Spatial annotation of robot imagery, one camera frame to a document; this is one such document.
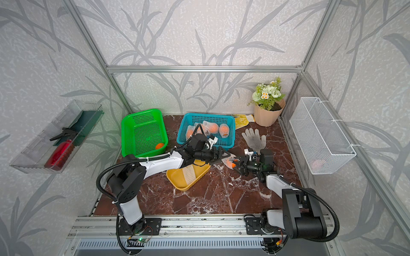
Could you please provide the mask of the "white foam net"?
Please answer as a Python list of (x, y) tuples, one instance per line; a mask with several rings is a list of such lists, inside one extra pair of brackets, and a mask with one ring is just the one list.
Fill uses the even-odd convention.
[(221, 156), (221, 161), (227, 168), (233, 170), (236, 167), (237, 156), (230, 152), (223, 153)]
[(196, 180), (196, 174), (193, 165), (182, 168), (182, 172), (185, 182), (188, 186)]

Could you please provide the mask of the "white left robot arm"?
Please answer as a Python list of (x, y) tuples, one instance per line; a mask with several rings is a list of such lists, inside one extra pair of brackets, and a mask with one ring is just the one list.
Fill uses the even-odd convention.
[(212, 165), (228, 158), (230, 153), (221, 146), (215, 146), (215, 140), (214, 136), (207, 138), (203, 134), (195, 134), (166, 154), (153, 157), (128, 155), (123, 162), (101, 172), (96, 186), (112, 200), (118, 215), (129, 226), (134, 226), (144, 217), (137, 199), (143, 181), (164, 171), (187, 167), (196, 160)]

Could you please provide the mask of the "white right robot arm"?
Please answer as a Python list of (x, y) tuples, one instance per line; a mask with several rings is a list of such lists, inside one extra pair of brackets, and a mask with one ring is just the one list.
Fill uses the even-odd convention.
[(291, 239), (313, 242), (329, 240), (322, 207), (329, 205), (311, 188), (303, 188), (287, 181), (273, 159), (273, 152), (262, 149), (260, 153), (245, 150), (243, 156), (234, 156), (228, 165), (242, 176), (253, 174), (283, 201), (282, 210), (266, 210), (262, 214), (263, 228), (279, 227)]

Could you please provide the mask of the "netted orange large left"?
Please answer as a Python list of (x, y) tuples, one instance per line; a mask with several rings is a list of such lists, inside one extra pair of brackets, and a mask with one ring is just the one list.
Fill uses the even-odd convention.
[(185, 134), (186, 141), (188, 141), (193, 135), (195, 135), (195, 127), (192, 125), (189, 125), (187, 127), (186, 134)]

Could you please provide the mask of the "netted orange back left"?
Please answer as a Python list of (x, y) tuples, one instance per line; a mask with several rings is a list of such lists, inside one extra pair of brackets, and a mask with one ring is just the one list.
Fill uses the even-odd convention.
[(196, 131), (196, 133), (204, 134), (204, 130), (201, 124), (195, 123), (194, 128), (195, 128), (194, 130)]

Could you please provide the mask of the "grey knit work glove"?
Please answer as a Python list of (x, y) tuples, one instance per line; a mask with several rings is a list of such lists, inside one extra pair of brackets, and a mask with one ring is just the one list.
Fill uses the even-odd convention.
[(266, 135), (260, 135), (259, 129), (246, 129), (241, 135), (245, 139), (248, 148), (254, 152), (260, 153), (267, 145), (267, 137)]

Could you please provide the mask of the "teal plastic basket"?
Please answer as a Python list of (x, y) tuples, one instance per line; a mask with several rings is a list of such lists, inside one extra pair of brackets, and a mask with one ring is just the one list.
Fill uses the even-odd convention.
[(222, 138), (221, 135), (218, 133), (215, 137), (218, 138), (216, 146), (221, 146), (224, 149), (228, 150), (234, 147), (234, 142), (236, 138), (235, 130), (236, 124), (235, 119), (232, 116), (227, 115), (213, 115), (213, 114), (199, 114), (199, 113), (188, 113), (184, 115), (182, 122), (179, 127), (179, 131), (177, 134), (177, 143), (182, 145), (186, 142), (186, 131), (188, 126), (194, 125), (195, 123), (202, 123), (203, 121), (207, 121), (210, 123), (216, 123), (217, 125), (227, 124), (229, 128), (229, 134), (226, 138)]

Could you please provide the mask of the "yellow plastic tray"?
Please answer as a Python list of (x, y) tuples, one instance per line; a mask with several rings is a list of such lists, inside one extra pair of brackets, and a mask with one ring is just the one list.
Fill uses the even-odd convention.
[(166, 176), (168, 180), (179, 191), (185, 192), (189, 190), (196, 182), (198, 182), (209, 171), (211, 167), (210, 164), (206, 164), (205, 162), (200, 161), (200, 160), (195, 160), (195, 162), (191, 165), (193, 165), (194, 167), (195, 174), (196, 174), (196, 180), (189, 186), (185, 182), (182, 168), (172, 169), (166, 172)]

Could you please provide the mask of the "yellow dotted work glove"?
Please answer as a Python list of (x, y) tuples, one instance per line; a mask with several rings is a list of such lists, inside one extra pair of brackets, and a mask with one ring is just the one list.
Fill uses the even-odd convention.
[(252, 122), (255, 122), (253, 115), (233, 114), (236, 130), (246, 127)]

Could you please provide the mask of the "beige ribbed flower pot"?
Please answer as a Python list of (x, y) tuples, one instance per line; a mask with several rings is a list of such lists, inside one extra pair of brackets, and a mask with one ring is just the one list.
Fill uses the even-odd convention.
[(270, 127), (272, 126), (277, 119), (279, 118), (279, 116), (281, 115), (281, 113), (283, 112), (285, 106), (286, 106), (286, 102), (284, 99), (282, 99), (278, 105), (280, 106), (279, 110), (276, 111), (267, 111), (265, 109), (262, 109), (259, 106), (254, 106), (254, 118), (255, 118), (255, 122), (262, 126), (262, 127)]

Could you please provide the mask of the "green plastic basket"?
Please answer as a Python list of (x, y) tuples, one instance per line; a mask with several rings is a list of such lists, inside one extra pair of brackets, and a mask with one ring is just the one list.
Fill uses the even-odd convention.
[[(130, 114), (121, 122), (122, 156), (151, 157), (163, 154), (168, 146), (168, 136), (162, 112), (149, 109)], [(161, 149), (156, 145), (164, 143)]]

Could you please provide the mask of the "white green artificial flowers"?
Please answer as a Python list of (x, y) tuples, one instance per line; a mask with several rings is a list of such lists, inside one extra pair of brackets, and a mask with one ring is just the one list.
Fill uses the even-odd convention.
[(282, 92), (281, 78), (276, 77), (270, 83), (257, 85), (249, 105), (255, 105), (266, 111), (279, 111), (282, 107), (279, 102), (285, 98)]

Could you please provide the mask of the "dark green trowel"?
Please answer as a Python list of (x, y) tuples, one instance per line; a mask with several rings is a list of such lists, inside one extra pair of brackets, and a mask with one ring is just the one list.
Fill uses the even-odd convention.
[(82, 111), (81, 115), (76, 118), (69, 127), (78, 133), (73, 142), (75, 147), (80, 146), (85, 141), (103, 114), (103, 111)]

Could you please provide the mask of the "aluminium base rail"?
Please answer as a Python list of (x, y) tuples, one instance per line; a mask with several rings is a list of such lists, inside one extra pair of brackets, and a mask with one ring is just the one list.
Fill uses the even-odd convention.
[(258, 214), (149, 215), (146, 224), (132, 235), (125, 221), (117, 223), (114, 216), (78, 217), (60, 255), (118, 250), (122, 256), (141, 256), (183, 249), (261, 249), (275, 255), (288, 241), (283, 228), (263, 231)]

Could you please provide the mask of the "clear plastic wall shelf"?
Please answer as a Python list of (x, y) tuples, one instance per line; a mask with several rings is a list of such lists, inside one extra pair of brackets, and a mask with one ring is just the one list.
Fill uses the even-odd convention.
[(10, 166), (23, 173), (62, 173), (103, 114), (100, 103), (73, 100)]

